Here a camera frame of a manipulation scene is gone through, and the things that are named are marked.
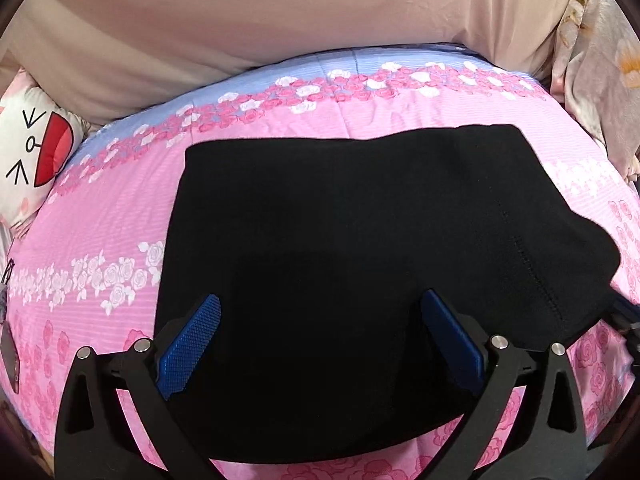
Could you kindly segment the black pants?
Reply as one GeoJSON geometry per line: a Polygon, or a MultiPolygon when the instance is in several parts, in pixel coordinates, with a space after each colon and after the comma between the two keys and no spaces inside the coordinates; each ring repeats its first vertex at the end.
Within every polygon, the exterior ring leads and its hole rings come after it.
{"type": "Polygon", "coordinates": [[[460,416],[471,396],[422,314],[428,290],[530,350],[575,341],[612,297],[614,240],[512,126],[208,141],[184,160],[155,325],[220,302],[168,400],[213,460],[335,460],[460,416]]]}

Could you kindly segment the black smartphone red case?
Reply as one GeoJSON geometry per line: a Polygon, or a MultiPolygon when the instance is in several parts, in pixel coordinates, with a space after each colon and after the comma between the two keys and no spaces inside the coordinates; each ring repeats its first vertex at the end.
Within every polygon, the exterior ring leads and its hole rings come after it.
{"type": "Polygon", "coordinates": [[[8,321],[2,324],[1,357],[11,389],[17,394],[20,392],[20,356],[8,321]]]}

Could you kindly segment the pink rose bed sheet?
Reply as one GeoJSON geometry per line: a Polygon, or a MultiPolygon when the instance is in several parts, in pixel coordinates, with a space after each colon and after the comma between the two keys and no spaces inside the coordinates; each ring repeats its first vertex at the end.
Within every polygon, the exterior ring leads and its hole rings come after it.
{"type": "Polygon", "coordinates": [[[639,200],[532,78],[457,46],[346,50],[254,70],[114,122],[67,165],[11,249],[9,322],[20,384],[7,388],[44,456],[75,351],[152,332],[184,152],[201,140],[369,139],[419,127],[510,122],[582,216],[616,241],[615,287],[639,296],[639,200]]]}

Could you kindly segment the floral cream quilt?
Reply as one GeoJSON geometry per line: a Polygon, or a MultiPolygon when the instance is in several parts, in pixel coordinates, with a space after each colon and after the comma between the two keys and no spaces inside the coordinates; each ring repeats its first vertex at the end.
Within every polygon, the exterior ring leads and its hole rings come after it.
{"type": "Polygon", "coordinates": [[[555,31],[551,95],[639,179],[639,38],[615,0],[570,0],[555,31]]]}

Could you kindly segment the white cat face pillow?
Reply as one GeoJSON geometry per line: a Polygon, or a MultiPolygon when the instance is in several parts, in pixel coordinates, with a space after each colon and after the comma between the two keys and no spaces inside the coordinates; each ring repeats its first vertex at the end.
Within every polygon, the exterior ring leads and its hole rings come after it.
{"type": "Polygon", "coordinates": [[[89,129],[26,70],[17,72],[1,98],[1,224],[12,236],[29,229],[89,129]]]}

